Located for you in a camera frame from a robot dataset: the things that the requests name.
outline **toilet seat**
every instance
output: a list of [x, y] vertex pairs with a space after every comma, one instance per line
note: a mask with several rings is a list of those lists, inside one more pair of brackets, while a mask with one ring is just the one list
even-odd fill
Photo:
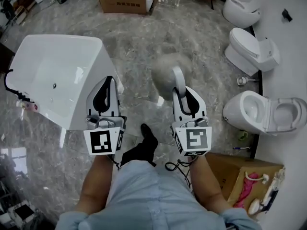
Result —
[[289, 132], [307, 122], [306, 103], [298, 98], [269, 100], [264, 124], [265, 132]]
[[243, 48], [251, 56], [257, 58], [260, 55], [260, 47], [258, 40], [247, 31], [241, 28], [234, 28], [230, 32], [230, 41], [233, 45], [237, 44], [239, 48]]

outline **toilet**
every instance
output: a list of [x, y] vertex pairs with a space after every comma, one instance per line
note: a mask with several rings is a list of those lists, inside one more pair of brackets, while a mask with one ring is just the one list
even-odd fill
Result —
[[277, 45], [271, 39], [258, 41], [247, 31], [234, 28], [229, 34], [226, 58], [250, 77], [258, 70], [269, 71], [281, 63]]
[[223, 16], [236, 27], [250, 27], [261, 17], [260, 2], [258, 0], [250, 2], [226, 0], [223, 7]]
[[244, 91], [225, 105], [223, 116], [232, 126], [252, 134], [287, 133], [305, 126], [307, 103], [300, 98], [270, 100]]

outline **marble floor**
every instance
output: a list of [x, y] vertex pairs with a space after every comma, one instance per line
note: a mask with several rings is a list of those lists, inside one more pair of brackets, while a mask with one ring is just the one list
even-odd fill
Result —
[[[103, 14], [98, 0], [67, 0], [29, 14], [1, 38], [17, 51], [29, 34], [70, 34], [98, 37], [116, 66], [122, 83], [121, 113], [128, 117], [122, 151], [142, 140], [145, 122], [159, 141], [158, 164], [176, 161], [177, 147], [169, 126], [171, 103], [161, 100], [151, 79], [154, 61], [163, 54], [180, 53], [192, 62], [191, 87], [205, 100], [213, 127], [213, 152], [249, 156], [238, 141], [238, 130], [222, 118], [223, 106], [236, 94], [257, 91], [256, 83], [238, 87], [244, 74], [224, 56], [233, 25], [221, 14], [223, 2], [214, 0], [159, 0], [152, 15]], [[93, 158], [81, 131], [66, 131], [43, 116], [23, 112], [16, 97], [0, 85], [1, 171], [52, 222], [77, 203], [82, 182]]]

